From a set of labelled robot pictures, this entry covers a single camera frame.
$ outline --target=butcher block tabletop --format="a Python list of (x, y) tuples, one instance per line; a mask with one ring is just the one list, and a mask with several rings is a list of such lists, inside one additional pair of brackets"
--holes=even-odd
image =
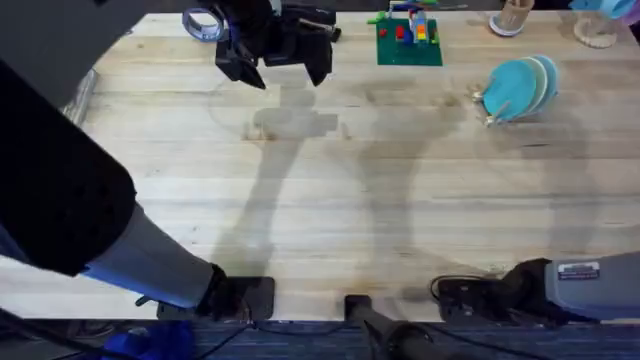
[[(341, 13), (333, 73), (260, 67), (228, 80), (179, 14), (148, 15), (96, 64), (83, 125), (131, 173), (147, 215), (229, 275), (276, 280), (274, 319), (341, 320), (347, 294), (440, 320), (444, 274), (500, 276), (536, 257), (640, 250), (640, 48), (573, 38), (533, 12), (515, 38), (489, 13), (431, 13), (443, 67), (378, 66), (372, 13)], [(559, 71), (544, 113), (487, 128), (470, 89), (505, 60)], [(0, 306), (25, 317), (155, 318), (95, 280), (0, 261)]]

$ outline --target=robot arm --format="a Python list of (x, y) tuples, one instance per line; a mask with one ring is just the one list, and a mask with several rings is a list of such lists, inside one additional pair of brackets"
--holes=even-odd
[[(33, 2), (0, 5), (0, 254), (144, 294), (162, 314), (235, 317), (242, 302), (254, 319), (269, 318), (273, 279), (230, 278), (188, 253), (144, 215), (126, 169), (57, 110), (148, 5), (40, 1), (37, 12), (28, 10)], [(222, 8), (241, 43), (259, 54), (260, 44), (276, 40), (254, 33), (256, 17), (273, 14), (268, 0), (251, 5)], [(26, 17), (38, 28), (24, 28)], [(43, 29), (46, 38), (37, 36)]]
[(453, 323), (561, 326), (640, 317), (640, 252), (583, 260), (534, 259), (501, 280), (443, 278), (440, 314)]
[(273, 9), (265, 0), (200, 0), (212, 14), (227, 19), (229, 31), (218, 40), (216, 65), (232, 81), (265, 89), (256, 70), (266, 66), (304, 64), (313, 85), (332, 71), (334, 11), (302, 5)]

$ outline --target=blue plate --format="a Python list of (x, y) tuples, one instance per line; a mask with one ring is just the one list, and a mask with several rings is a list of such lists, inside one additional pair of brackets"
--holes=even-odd
[(538, 112), (558, 93), (558, 68), (556, 68), (553, 60), (544, 55), (534, 55), (532, 57), (540, 61), (547, 71), (547, 92), (542, 97), (542, 100), (540, 100), (538, 106), (531, 110), (532, 112)]
[(544, 95), (547, 93), (547, 70), (544, 65), (540, 62), (540, 60), (530, 56), (526, 58), (520, 59), (529, 65), (530, 68), (533, 69), (533, 72), (536, 74), (536, 91), (533, 93), (533, 99), (529, 104), (525, 113), (533, 112), (538, 105), (542, 102)]
[(500, 120), (511, 120), (521, 115), (533, 100), (536, 90), (536, 75), (525, 62), (510, 60), (491, 72), (493, 81), (484, 93), (484, 106), (494, 115), (502, 105), (509, 105), (498, 116)]

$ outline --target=floor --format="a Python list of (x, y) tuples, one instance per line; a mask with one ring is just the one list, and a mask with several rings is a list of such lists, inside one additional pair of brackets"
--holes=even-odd
[[(318, 332), (335, 323), (271, 324), (272, 329)], [(237, 324), (196, 323), (196, 354), (215, 346)], [(453, 327), (450, 331), (474, 340), (544, 355), (555, 360), (631, 360), (640, 358), (640, 327), (631, 325), (568, 326), (558, 330)], [(515, 359), (433, 334), (435, 344), (446, 351), (466, 352), (484, 359)], [(325, 337), (290, 337), (247, 330), (208, 359), (366, 359), (367, 349), (358, 329), (345, 329)]]

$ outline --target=cable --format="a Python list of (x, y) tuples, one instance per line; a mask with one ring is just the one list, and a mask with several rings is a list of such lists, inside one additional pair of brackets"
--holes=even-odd
[(68, 339), (64, 336), (61, 336), (59, 334), (52, 332), (51, 330), (32, 324), (16, 315), (13, 315), (12, 313), (6, 311), (3, 308), (0, 308), (0, 321), (13, 327), (16, 330), (25, 331), (27, 333), (40, 337), (44, 340), (50, 341), (60, 346), (68, 347), (70, 349), (79, 350), (87, 353), (93, 353), (101, 356), (112, 357), (115, 359), (137, 360), (136, 357), (133, 357), (131, 355), (106, 350), (103, 348), (85, 344), (80, 341)]
[(360, 328), (362, 329), (362, 334), (367, 341), (367, 357), (371, 360), (376, 360), (376, 348), (373, 345), (373, 335), (371, 335), (371, 331), (364, 321), (360, 322)]
[(83, 354), (82, 351), (77, 351), (77, 352), (74, 352), (74, 353), (71, 353), (71, 354), (58, 356), (58, 357), (55, 357), (55, 358), (49, 359), (49, 360), (67, 360), (67, 359), (73, 358), (74, 356), (79, 356), (81, 354)]
[(208, 351), (204, 352), (203, 354), (196, 356), (195, 360), (205, 359), (207, 356), (209, 356), (209, 355), (215, 353), (216, 351), (222, 349), (225, 345), (227, 345), (228, 342), (230, 342), (231, 340), (235, 339), (238, 335), (242, 334), (245, 330), (247, 330), (251, 326), (252, 326), (251, 324), (247, 324), (247, 325), (237, 329), (231, 335), (227, 336), (226, 339), (222, 340), (218, 345), (212, 347), (211, 350), (208, 350)]
[(260, 325), (258, 325), (257, 322), (255, 323), (254, 328), (258, 331), (266, 332), (269, 334), (284, 335), (284, 336), (298, 336), (298, 337), (316, 337), (316, 336), (329, 336), (333, 333), (336, 333), (342, 329), (347, 328), (347, 324), (342, 323), (334, 327), (333, 329), (329, 329), (327, 331), (320, 331), (320, 332), (288, 332), (288, 331), (265, 329), (263, 327), (260, 327)]
[(511, 354), (511, 355), (515, 355), (515, 356), (520, 356), (523, 358), (528, 358), (528, 359), (536, 359), (536, 360), (551, 360), (551, 358), (548, 358), (546, 356), (542, 356), (542, 355), (536, 355), (536, 354), (532, 354), (532, 353), (528, 353), (526, 351), (520, 351), (520, 350), (515, 350), (515, 349), (510, 349), (504, 346), (500, 346), (500, 345), (495, 345), (495, 344), (489, 344), (489, 343), (485, 343), (482, 341), (477, 341), (477, 340), (473, 340), (473, 339), (469, 339), (465, 336), (462, 335), (458, 335), (458, 334), (454, 334), (448, 330), (442, 329), (438, 326), (429, 324), (429, 323), (423, 323), (421, 324), (422, 326), (429, 328), (431, 330), (434, 330), (436, 332), (441, 333), (442, 335), (448, 336), (452, 339), (461, 341), (461, 342), (466, 342), (467, 344), (471, 344), (474, 346), (478, 346), (478, 347), (483, 347), (483, 348), (487, 348), (487, 349), (491, 349), (491, 350), (495, 350), (495, 351), (500, 351), (503, 353), (507, 353), (507, 354)]
[(96, 329), (88, 329), (87, 323), (88, 321), (86, 320), (81, 321), (80, 328), (76, 331), (76, 334), (73, 337), (74, 339), (90, 340), (101, 338), (111, 334), (117, 328), (117, 322), (115, 321), (106, 321), (104, 325)]
[(492, 279), (483, 278), (482, 276), (477, 276), (477, 275), (440, 275), (434, 278), (433, 280), (431, 280), (431, 284), (429, 284), (429, 291), (431, 292), (431, 297), (433, 297), (436, 301), (440, 301), (440, 297), (436, 295), (434, 286), (438, 284), (438, 281), (445, 280), (445, 279), (458, 279), (458, 280), (473, 279), (473, 280), (485, 280), (485, 281), (492, 280)]
[(249, 303), (246, 302), (246, 300), (244, 299), (242, 299), (241, 301), (242, 303), (244, 303), (245, 311), (247, 312), (247, 317), (249, 318), (249, 322), (253, 323), (253, 328), (265, 333), (275, 334), (275, 335), (284, 335), (284, 336), (315, 337), (315, 336), (329, 336), (333, 333), (336, 333), (342, 329), (347, 328), (347, 323), (343, 322), (333, 329), (329, 329), (327, 331), (320, 331), (320, 332), (288, 332), (288, 331), (267, 329), (267, 328), (261, 327), (259, 322), (253, 320), (253, 312), (251, 310), (251, 306), (249, 306)]

